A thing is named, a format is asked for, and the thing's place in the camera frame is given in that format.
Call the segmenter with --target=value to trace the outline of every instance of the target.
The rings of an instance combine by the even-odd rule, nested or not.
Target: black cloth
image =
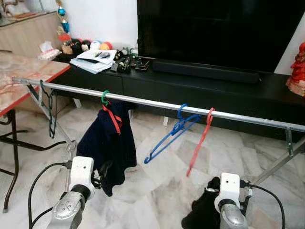
[[[219,177],[214,177],[209,183],[209,188],[220,188]],[[184,229],[219,229],[220,214],[215,209],[214,201],[218,193],[204,192],[203,195],[192,203],[192,211],[182,220]]]
[[[122,123],[119,123],[121,134],[117,133],[108,112],[100,110],[98,117],[78,144],[77,155],[94,159],[93,169],[97,169],[105,175],[105,178],[102,179],[102,189],[108,196],[112,196],[112,187],[122,184],[125,180],[125,169],[137,165],[128,116],[128,111],[135,109],[136,105],[113,100],[108,108],[114,115],[121,118]],[[106,173],[101,171],[105,167],[108,168]]]

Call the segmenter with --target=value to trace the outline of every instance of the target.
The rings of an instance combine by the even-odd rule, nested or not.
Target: marble tabletop
[[[30,95],[27,87],[13,82],[12,77],[50,82],[69,68],[67,63],[0,52],[0,117]]]

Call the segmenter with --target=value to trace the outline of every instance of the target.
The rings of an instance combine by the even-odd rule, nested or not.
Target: wooden cabinet
[[[56,13],[48,13],[24,21],[0,27],[0,51],[12,51],[16,55],[37,57],[39,45],[51,41],[54,48],[60,48],[56,29],[60,25]]]

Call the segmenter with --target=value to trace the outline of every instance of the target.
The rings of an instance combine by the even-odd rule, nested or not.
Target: clothes drying rack
[[[42,88],[41,83],[39,81],[35,80],[29,80],[24,78],[15,78],[12,79],[14,82],[22,83],[26,85],[29,89],[29,92],[34,99],[34,101],[38,104],[38,106],[41,108],[41,110],[44,112],[44,114],[47,116],[47,118],[52,120],[52,125],[54,125],[54,118],[50,117],[50,113],[48,108],[45,106],[45,104],[42,101]],[[34,86],[38,86],[38,92],[34,89]],[[71,86],[65,86],[55,83],[42,83],[44,87],[48,87],[55,90],[62,90],[67,92],[73,92],[73,93],[79,93],[79,94],[86,94],[91,96],[97,96],[102,97],[103,92],[95,91],[95,90],[89,90],[89,89],[83,89],[83,88],[77,88],[77,87],[71,87]],[[125,95],[118,95],[118,94],[112,94],[107,93],[105,95],[105,98],[110,99],[118,99],[122,101],[132,102],[136,104],[143,104],[148,106],[154,106],[159,108],[165,108],[165,109],[171,109],[178,111],[181,105],[178,104],[169,104],[169,103],[163,103],[158,101],[152,101],[152,100],[146,100],[146,99],[140,99],[135,97],[129,97]],[[195,108],[195,107],[189,107],[186,106],[182,109],[184,112],[192,113],[192,114],[199,114],[199,115],[208,115],[210,110],[202,109],[202,108]],[[250,116],[243,116],[238,114],[230,114],[226,112],[219,112],[219,111],[213,111],[212,115],[214,117],[218,118],[224,118],[229,120],[235,120],[240,122],[246,122],[246,123],[252,123],[252,124],[258,124],[258,125],[265,125],[265,126],[272,126],[276,128],[284,129],[286,132],[286,146],[287,146],[287,153],[283,154],[280,158],[278,158],[267,170],[265,170],[262,174],[260,174],[253,182],[254,185],[259,185],[264,180],[266,180],[270,175],[272,175],[274,172],[276,172],[278,169],[280,169],[282,166],[284,166],[288,161],[290,161],[292,158],[294,158],[299,153],[304,153],[304,145],[305,145],[305,136],[303,136],[298,142],[293,144],[292,142],[292,133],[291,131],[299,131],[299,132],[305,132],[305,126],[304,125],[297,125],[292,123],[286,123],[286,122],[279,122],[274,120],[268,120],[263,118],[256,118],[256,117],[250,117]],[[56,128],[58,132],[65,138],[67,144],[68,144],[68,151],[69,149],[73,148],[71,144],[74,144],[75,141],[71,141],[68,137],[68,135],[64,132],[63,128],[56,123]],[[70,159],[73,158],[73,153],[70,152]],[[66,180],[66,190],[68,189],[69,184],[69,176],[70,174],[67,174],[67,180]]]

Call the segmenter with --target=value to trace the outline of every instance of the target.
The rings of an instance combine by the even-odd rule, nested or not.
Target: dark blue cloth
[[[91,124],[77,146],[78,156],[94,159],[94,170],[111,161],[107,175],[102,180],[102,188],[108,196],[112,196],[112,187],[120,185],[125,180],[124,171],[128,167],[137,165],[136,150],[128,111],[135,109],[133,103],[113,100],[108,107],[114,115],[122,119],[121,134],[118,134],[113,121],[104,110],[100,110],[98,117]]]

